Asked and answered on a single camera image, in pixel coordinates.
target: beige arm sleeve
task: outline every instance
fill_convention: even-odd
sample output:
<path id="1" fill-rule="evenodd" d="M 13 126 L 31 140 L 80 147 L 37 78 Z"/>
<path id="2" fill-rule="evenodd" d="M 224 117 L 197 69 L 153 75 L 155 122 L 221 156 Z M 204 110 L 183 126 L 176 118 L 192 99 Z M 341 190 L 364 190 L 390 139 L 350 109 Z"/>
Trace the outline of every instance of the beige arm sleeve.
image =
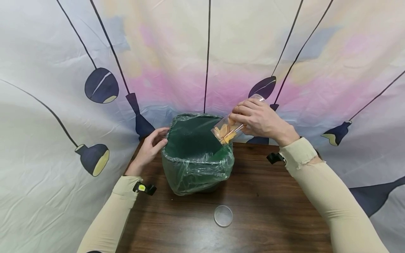
<path id="1" fill-rule="evenodd" d="M 317 154 L 305 138 L 280 148 L 280 154 L 328 224 L 334 253 L 388 253 L 367 215 L 326 162 L 308 164 Z"/>
<path id="2" fill-rule="evenodd" d="M 142 181 L 138 176 L 122 176 L 118 180 L 110 198 L 84 235 L 77 253 L 114 253 L 117 250 L 129 212 L 138 195 L 133 191 L 138 181 Z"/>

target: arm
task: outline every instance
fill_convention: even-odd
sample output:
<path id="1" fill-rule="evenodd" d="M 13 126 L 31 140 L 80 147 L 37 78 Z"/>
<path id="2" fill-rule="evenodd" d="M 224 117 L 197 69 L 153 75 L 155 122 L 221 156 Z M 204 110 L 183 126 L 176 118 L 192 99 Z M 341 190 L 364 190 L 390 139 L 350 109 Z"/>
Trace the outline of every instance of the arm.
<path id="1" fill-rule="evenodd" d="M 132 190 L 138 181 L 142 181 L 138 176 L 122 176 L 118 180 L 110 198 L 84 235 L 78 253 L 116 251 L 129 212 L 138 195 Z"/>
<path id="2" fill-rule="evenodd" d="M 245 100 L 229 117 L 249 126 L 245 134 L 272 138 L 280 145 L 287 170 L 328 224 L 335 253 L 388 253 L 343 181 L 267 104 Z"/>
<path id="3" fill-rule="evenodd" d="M 125 176 L 115 184 L 110 198 L 84 235 L 77 253 L 114 253 L 117 250 L 129 212 L 138 195 L 133 188 L 138 181 L 142 181 L 140 175 L 146 165 L 167 144 L 167 131 L 168 128 L 156 129 L 145 139 Z"/>
<path id="4" fill-rule="evenodd" d="M 301 138 L 280 149 L 286 168 L 325 219 L 335 253 L 388 253 L 343 181 Z"/>

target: sleeve cuff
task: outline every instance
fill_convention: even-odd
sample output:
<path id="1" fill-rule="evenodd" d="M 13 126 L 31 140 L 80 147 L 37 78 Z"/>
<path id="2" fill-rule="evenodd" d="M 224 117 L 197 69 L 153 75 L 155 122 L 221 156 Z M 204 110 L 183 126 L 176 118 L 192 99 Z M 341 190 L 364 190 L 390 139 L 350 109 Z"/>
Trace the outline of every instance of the sleeve cuff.
<path id="1" fill-rule="evenodd" d="M 133 191 L 135 184 L 143 181 L 140 176 L 122 176 L 114 186 L 113 193 L 123 197 L 135 197 L 137 193 Z"/>
<path id="2" fill-rule="evenodd" d="M 318 155 L 309 141 L 304 137 L 288 146 L 280 148 L 279 153 L 286 160 L 286 168 L 291 175 Z"/>

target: plastic bag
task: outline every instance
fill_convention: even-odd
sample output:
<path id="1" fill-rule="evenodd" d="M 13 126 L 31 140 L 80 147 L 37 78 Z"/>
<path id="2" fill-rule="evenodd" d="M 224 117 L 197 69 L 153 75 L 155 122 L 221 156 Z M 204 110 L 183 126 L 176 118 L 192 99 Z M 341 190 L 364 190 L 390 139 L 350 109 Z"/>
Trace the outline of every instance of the plastic bag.
<path id="1" fill-rule="evenodd" d="M 185 113 L 172 120 L 162 163 L 176 195 L 203 191 L 229 178 L 234 164 L 232 144 L 222 146 L 211 132 L 221 118 Z"/>

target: pendant lamp illustration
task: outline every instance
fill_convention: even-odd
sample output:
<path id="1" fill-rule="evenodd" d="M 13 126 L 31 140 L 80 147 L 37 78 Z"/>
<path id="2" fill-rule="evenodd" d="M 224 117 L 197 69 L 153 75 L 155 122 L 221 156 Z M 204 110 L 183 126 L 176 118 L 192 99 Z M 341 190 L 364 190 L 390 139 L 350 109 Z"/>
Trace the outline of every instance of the pendant lamp illustration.
<path id="1" fill-rule="evenodd" d="M 277 64 L 273 70 L 273 73 L 271 74 L 271 77 L 267 77 L 263 80 L 261 80 L 260 82 L 258 82 L 257 84 L 255 84 L 252 89 L 249 92 L 248 97 L 250 98 L 253 94 L 259 94 L 262 97 L 264 97 L 264 99 L 267 99 L 271 93 L 273 92 L 275 85 L 276 85 L 276 81 L 277 78 L 274 76 L 274 72 L 277 69 L 278 64 L 280 63 L 281 57 L 283 56 L 284 50 L 287 47 L 288 44 L 288 40 L 291 37 L 292 31 L 294 29 L 295 26 L 295 22 L 297 21 L 298 18 L 298 14 L 300 13 L 301 10 L 301 6 L 303 4 L 303 0 L 301 0 L 300 5 L 298 6 L 298 10 L 297 13 L 295 15 L 294 21 L 292 23 L 291 29 L 290 29 L 290 33 L 288 34 L 287 40 L 284 44 L 283 50 L 281 51 L 280 57 L 277 61 Z M 274 105 L 271 104 L 270 107 L 275 111 L 277 110 L 278 105 Z M 268 145 L 269 144 L 269 139 L 265 138 L 265 137 L 253 137 L 252 139 L 248 140 L 246 143 L 254 143 L 254 144 L 264 144 L 264 145 Z"/>
<path id="2" fill-rule="evenodd" d="M 117 79 L 115 76 L 109 71 L 108 69 L 105 68 L 97 68 L 96 64 L 94 63 L 94 60 L 90 56 L 89 51 L 87 50 L 86 45 L 84 44 L 83 40 L 81 39 L 79 33 L 76 31 L 76 28 L 74 27 L 73 23 L 71 22 L 69 16 L 67 15 L 66 11 L 63 9 L 62 5 L 59 3 L 59 0 L 56 0 L 62 9 L 63 13 L 65 14 L 67 20 L 69 21 L 70 25 L 72 26 L 73 30 L 75 31 L 77 37 L 79 38 L 80 42 L 82 43 L 87 55 L 89 56 L 90 60 L 92 61 L 92 64 L 95 68 L 95 70 L 90 74 L 90 76 L 87 78 L 86 83 L 85 83 L 85 94 L 87 98 L 89 98 L 91 101 L 100 103 L 100 104 L 106 104 L 114 101 L 119 93 L 119 86 Z M 111 51 L 114 55 L 115 61 L 117 62 L 118 69 L 121 73 L 122 80 L 124 82 L 127 95 L 126 99 L 131 105 L 132 109 L 134 110 L 134 113 L 136 115 L 135 117 L 135 131 L 139 135 L 139 140 L 142 138 L 148 136 L 150 133 L 152 133 L 155 128 L 141 115 L 140 110 L 139 110 L 139 105 L 138 105 L 138 100 L 136 99 L 136 94 L 135 93 L 130 93 L 128 89 L 128 85 L 125 80 L 125 76 L 122 72 L 121 65 L 119 64 L 117 54 L 115 53 L 114 47 L 111 43 L 111 40 L 107 34 L 107 31 L 104 27 L 104 24 L 101 20 L 101 17 L 97 11 L 96 6 L 94 5 L 94 2 L 90 0 L 90 3 L 93 7 L 93 10 L 98 18 L 98 21 L 100 23 L 100 26 L 104 32 L 104 35 L 106 36 L 106 39 L 109 43 L 109 46 L 111 48 Z"/>
<path id="3" fill-rule="evenodd" d="M 333 0 L 330 0 L 329 5 L 328 5 L 328 7 L 326 8 L 325 12 L 323 13 L 323 15 L 322 15 L 321 19 L 319 20 L 318 24 L 317 24 L 316 27 L 313 29 L 312 33 L 309 35 L 308 39 L 305 41 L 304 45 L 301 47 L 300 51 L 298 52 L 297 56 L 295 57 L 295 60 L 292 62 L 290 68 L 288 69 L 288 72 L 287 72 L 286 76 L 284 77 L 283 83 L 281 84 L 281 87 L 280 87 L 280 89 L 279 89 L 279 92 L 278 92 L 278 94 L 277 94 L 277 97 L 276 97 L 276 99 L 274 100 L 274 103 L 270 105 L 270 107 L 271 107 L 273 110 L 277 110 L 277 108 L 279 107 L 279 104 L 277 104 L 277 100 L 278 100 L 278 98 L 279 98 L 279 96 L 280 96 L 281 90 L 282 90 L 283 87 L 284 87 L 284 83 L 286 82 L 287 77 L 288 77 L 288 75 L 289 75 L 290 72 L 291 72 L 292 67 L 293 67 L 294 64 L 297 62 L 298 57 L 300 56 L 300 54 L 301 54 L 302 50 L 304 49 L 305 45 L 307 44 L 307 42 L 309 41 L 309 39 L 311 38 L 311 36 L 312 36 L 313 33 L 315 32 L 315 30 L 318 28 L 318 26 L 319 26 L 319 24 L 321 23 L 321 21 L 324 19 L 324 17 L 325 17 L 325 15 L 326 15 L 326 13 L 328 12 L 330 6 L 332 5 L 332 2 L 333 2 Z"/>
<path id="4" fill-rule="evenodd" d="M 328 138 L 329 143 L 333 146 L 339 146 L 340 142 L 349 132 L 349 126 L 352 124 L 352 119 L 357 116 L 362 110 L 364 110 L 369 104 L 371 104 L 374 100 L 376 100 L 379 96 L 381 96 L 396 80 L 398 80 L 405 71 L 403 71 L 399 76 L 397 76 L 387 87 L 383 89 L 377 96 L 375 96 L 370 102 L 368 102 L 363 108 L 361 108 L 358 112 L 355 113 L 348 121 L 343 122 L 341 125 L 329 129 L 328 131 L 324 132 L 321 136 Z"/>
<path id="5" fill-rule="evenodd" d="M 207 101 L 208 63 L 209 63 L 209 35 L 211 32 L 211 0 L 208 0 L 208 44 L 207 44 L 207 69 L 205 71 L 205 93 L 204 93 L 204 113 L 205 102 Z"/>
<path id="6" fill-rule="evenodd" d="M 401 185 L 405 185 L 405 176 L 394 182 L 350 188 L 349 190 L 367 216 L 371 217 L 385 204 L 389 194 Z"/>
<path id="7" fill-rule="evenodd" d="M 84 144 L 77 145 L 77 143 L 73 140 L 73 138 L 68 133 L 66 127 L 63 125 L 60 118 L 52 111 L 46 104 L 44 104 L 41 100 L 37 99 L 34 95 L 28 93 L 27 91 L 7 82 L 7 84 L 19 89 L 20 91 L 26 93 L 36 101 L 38 101 L 41 105 L 43 105 L 58 121 L 60 126 L 62 127 L 63 131 L 65 132 L 66 136 L 69 140 L 73 143 L 76 147 L 75 152 L 80 155 L 80 161 L 83 165 L 84 169 L 89 172 L 92 176 L 98 176 L 102 170 L 104 169 L 105 165 L 108 162 L 110 157 L 110 151 L 108 150 L 107 146 L 104 144 L 96 144 L 91 147 L 87 147 Z"/>
<path id="8" fill-rule="evenodd" d="M 131 107 L 134 110 L 134 113 L 136 115 L 136 117 L 135 117 L 135 124 L 136 124 L 135 125 L 135 131 L 139 135 L 139 140 L 141 140 L 142 138 L 150 135 L 153 131 L 155 131 L 155 128 L 151 125 L 151 123 L 149 123 L 145 119 L 145 117 L 143 117 L 141 115 L 141 112 L 139 110 L 138 100 L 136 99 L 136 94 L 134 92 L 130 93 L 130 91 L 128 89 L 128 85 L 126 83 L 124 73 L 122 72 L 121 65 L 119 64 L 117 54 L 115 53 L 115 50 L 114 50 L 113 44 L 111 43 L 110 37 L 108 36 L 107 31 L 105 30 L 105 27 L 104 27 L 104 24 L 103 24 L 103 22 L 101 20 L 100 14 L 98 13 L 97 8 L 94 5 L 93 0 L 90 0 L 90 3 L 93 6 L 94 12 L 95 12 L 95 14 L 96 14 L 96 16 L 98 18 L 98 21 L 100 22 L 101 28 L 102 28 L 102 30 L 104 32 L 104 35 L 105 35 L 105 37 L 106 37 L 106 39 L 108 41 L 108 44 L 110 45 L 111 51 L 112 51 L 112 53 L 114 55 L 115 61 L 117 62 L 119 72 L 121 73 L 122 80 L 124 82 L 126 91 L 128 93 L 126 95 L 126 99 L 127 99 L 128 103 L 131 105 Z"/>
<path id="9" fill-rule="evenodd" d="M 76 33 L 77 37 L 79 38 L 81 44 L 83 45 L 84 50 L 86 51 L 90 61 L 94 66 L 93 72 L 87 78 L 86 83 L 84 85 L 84 92 L 91 101 L 99 103 L 99 104 L 106 104 L 114 101 L 119 93 L 118 82 L 115 76 L 105 68 L 97 68 L 96 64 L 94 63 L 93 58 L 90 56 L 89 51 L 87 50 L 86 45 L 84 44 L 83 40 L 81 39 L 79 33 L 77 32 L 76 28 L 74 27 L 73 23 L 71 22 L 69 16 L 67 15 L 66 11 L 63 9 L 62 5 L 58 2 L 59 7 L 65 14 L 67 20 L 69 21 L 71 27 L 73 28 L 74 32 Z"/>

